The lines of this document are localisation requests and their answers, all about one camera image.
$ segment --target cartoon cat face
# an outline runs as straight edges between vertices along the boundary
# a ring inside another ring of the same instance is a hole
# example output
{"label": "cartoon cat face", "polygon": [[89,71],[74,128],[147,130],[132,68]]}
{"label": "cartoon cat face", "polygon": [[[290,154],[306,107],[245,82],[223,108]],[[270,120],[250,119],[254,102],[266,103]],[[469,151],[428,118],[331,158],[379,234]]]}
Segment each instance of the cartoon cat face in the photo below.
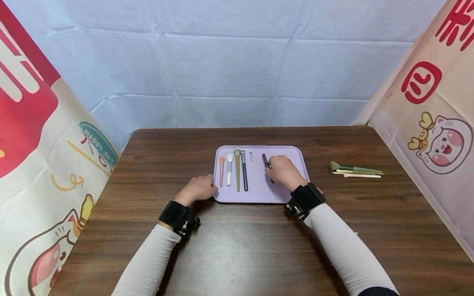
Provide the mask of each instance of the cartoon cat face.
{"label": "cartoon cat face", "polygon": [[438,116],[434,125],[425,131],[428,137],[421,141],[416,155],[428,169],[437,174],[448,174],[464,162],[473,141],[473,132],[466,122]]}
{"label": "cartoon cat face", "polygon": [[58,241],[33,263],[28,276],[28,289],[34,295],[46,295],[51,289],[80,232],[77,214],[71,212],[60,225],[45,234]]}
{"label": "cartoon cat face", "polygon": [[81,215],[71,210],[63,221],[32,237],[13,257],[5,277],[7,296],[47,295],[77,241],[94,204],[87,195]]}

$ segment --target right hand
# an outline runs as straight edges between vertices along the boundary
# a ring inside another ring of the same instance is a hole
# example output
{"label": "right hand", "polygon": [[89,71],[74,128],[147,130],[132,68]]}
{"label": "right hand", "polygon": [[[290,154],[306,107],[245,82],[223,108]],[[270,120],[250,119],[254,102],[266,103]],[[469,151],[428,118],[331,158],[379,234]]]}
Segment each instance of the right hand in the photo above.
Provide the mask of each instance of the right hand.
{"label": "right hand", "polygon": [[290,192],[293,192],[299,185],[306,186],[308,184],[293,162],[285,155],[272,156],[268,163],[272,168],[266,168],[265,173],[273,181],[283,184]]}

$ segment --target purple tray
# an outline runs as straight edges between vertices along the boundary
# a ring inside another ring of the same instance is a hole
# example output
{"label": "purple tray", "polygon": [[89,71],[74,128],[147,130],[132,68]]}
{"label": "purple tray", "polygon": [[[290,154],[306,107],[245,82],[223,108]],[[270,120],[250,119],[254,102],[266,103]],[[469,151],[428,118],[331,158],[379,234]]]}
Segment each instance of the purple tray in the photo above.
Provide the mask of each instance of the purple tray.
{"label": "purple tray", "polygon": [[[242,177],[242,160],[240,159],[240,191],[237,191],[236,160],[232,162],[232,181],[230,186],[226,185],[228,162],[227,155],[233,154],[234,149],[239,148],[245,151],[247,166],[248,191],[244,191],[244,179]],[[250,153],[254,156],[255,175],[257,177],[257,187],[255,187],[254,172]],[[267,159],[274,155],[286,155],[301,175],[309,180],[308,171],[304,164],[303,154],[294,146],[222,146],[216,151],[216,160],[214,163],[214,184],[219,188],[219,192],[214,195],[216,201],[221,203],[261,203],[261,204],[285,204],[291,196],[289,191],[280,184],[273,184],[270,178],[265,174],[265,166],[262,154],[265,153]],[[219,158],[223,156],[224,162],[224,181],[220,186],[220,162]]]}

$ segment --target pink makeup brush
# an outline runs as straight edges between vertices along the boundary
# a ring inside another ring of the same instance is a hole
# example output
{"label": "pink makeup brush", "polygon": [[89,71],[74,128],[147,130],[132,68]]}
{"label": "pink makeup brush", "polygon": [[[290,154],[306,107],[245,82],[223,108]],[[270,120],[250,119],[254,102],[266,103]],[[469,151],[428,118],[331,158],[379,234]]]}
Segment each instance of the pink makeup brush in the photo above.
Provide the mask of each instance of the pink makeup brush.
{"label": "pink makeup brush", "polygon": [[224,179],[224,161],[226,161],[226,159],[221,156],[219,158],[219,162],[220,162],[220,186],[222,187],[222,181]]}

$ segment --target pink cheek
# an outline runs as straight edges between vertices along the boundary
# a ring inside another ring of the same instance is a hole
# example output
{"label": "pink cheek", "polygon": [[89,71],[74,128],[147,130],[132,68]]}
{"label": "pink cheek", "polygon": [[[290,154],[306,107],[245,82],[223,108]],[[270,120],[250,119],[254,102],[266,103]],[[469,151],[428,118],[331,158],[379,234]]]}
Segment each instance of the pink cheek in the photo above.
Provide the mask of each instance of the pink cheek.
{"label": "pink cheek", "polygon": [[441,154],[435,154],[431,157],[431,160],[440,167],[445,167],[451,163],[446,156]]}
{"label": "pink cheek", "polygon": [[451,145],[456,146],[456,147],[462,147],[464,144],[463,136],[461,136],[460,133],[454,130],[450,130],[447,133],[447,140],[449,141]]}
{"label": "pink cheek", "polygon": [[36,287],[56,271],[56,266],[61,255],[59,243],[41,254],[31,270],[31,286]]}

